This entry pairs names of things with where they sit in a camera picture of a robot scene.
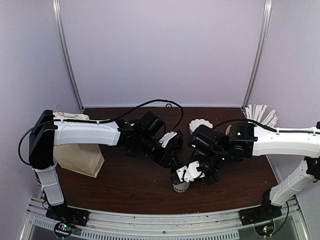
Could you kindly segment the white paper coffee cup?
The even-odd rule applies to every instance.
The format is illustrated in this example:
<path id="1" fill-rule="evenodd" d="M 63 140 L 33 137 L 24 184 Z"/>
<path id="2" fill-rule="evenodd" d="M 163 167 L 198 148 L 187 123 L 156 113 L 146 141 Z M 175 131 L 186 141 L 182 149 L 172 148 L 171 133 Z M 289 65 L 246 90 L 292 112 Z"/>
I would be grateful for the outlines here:
<path id="1" fill-rule="evenodd" d="M 190 186 L 189 182 L 178 182 L 172 184 L 173 189 L 178 193 L 184 193 Z"/>

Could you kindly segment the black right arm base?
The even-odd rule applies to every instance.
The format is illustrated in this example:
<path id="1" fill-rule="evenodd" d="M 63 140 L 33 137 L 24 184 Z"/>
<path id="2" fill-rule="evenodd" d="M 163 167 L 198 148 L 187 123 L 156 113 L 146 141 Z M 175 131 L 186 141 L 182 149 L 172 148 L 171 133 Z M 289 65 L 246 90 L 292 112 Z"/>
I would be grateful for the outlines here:
<path id="1" fill-rule="evenodd" d="M 243 226 L 257 224 L 282 216 L 282 208 L 278 206 L 257 206 L 242 209 L 238 212 Z"/>

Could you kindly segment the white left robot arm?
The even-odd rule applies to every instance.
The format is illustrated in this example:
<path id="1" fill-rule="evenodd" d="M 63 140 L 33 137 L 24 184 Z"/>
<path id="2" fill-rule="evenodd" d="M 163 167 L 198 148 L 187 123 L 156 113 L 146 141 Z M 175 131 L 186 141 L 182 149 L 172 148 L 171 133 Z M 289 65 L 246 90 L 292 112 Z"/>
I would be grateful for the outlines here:
<path id="1" fill-rule="evenodd" d="M 31 129 L 28 143 L 28 160 L 37 173 L 52 213 L 61 222 L 72 218 L 66 207 L 64 194 L 56 173 L 54 147 L 70 144 L 93 144 L 133 148 L 147 155 L 163 168 L 179 165 L 178 156 L 170 144 L 177 132 L 166 133 L 156 139 L 156 133 L 165 122 L 152 111 L 140 119 L 129 122 L 115 120 L 80 120 L 54 117 L 52 110 L 45 110 Z"/>

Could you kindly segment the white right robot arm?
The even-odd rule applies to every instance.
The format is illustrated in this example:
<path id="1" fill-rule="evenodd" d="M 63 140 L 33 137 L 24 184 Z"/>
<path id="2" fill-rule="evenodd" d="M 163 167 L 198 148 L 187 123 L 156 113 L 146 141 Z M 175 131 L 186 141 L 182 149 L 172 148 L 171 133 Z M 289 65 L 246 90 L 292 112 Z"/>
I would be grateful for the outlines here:
<path id="1" fill-rule="evenodd" d="M 266 191 L 259 220 L 268 220 L 293 195 L 320 180 L 320 131 L 310 128 L 269 128 L 253 122 L 230 125 L 223 133 L 205 125 L 195 129 L 188 146 L 199 155 L 184 170 L 181 180 L 207 180 L 230 162 L 264 155 L 303 156 L 299 166 L 281 183 Z"/>

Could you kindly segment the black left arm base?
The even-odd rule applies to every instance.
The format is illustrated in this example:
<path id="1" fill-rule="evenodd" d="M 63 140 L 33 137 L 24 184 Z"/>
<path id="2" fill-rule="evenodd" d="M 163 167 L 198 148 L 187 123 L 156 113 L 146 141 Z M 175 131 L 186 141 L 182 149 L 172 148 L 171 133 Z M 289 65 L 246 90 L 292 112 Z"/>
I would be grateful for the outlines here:
<path id="1" fill-rule="evenodd" d="M 89 211 L 69 207 L 65 204 L 48 206 L 45 216 L 71 226 L 86 227 L 89 219 Z"/>

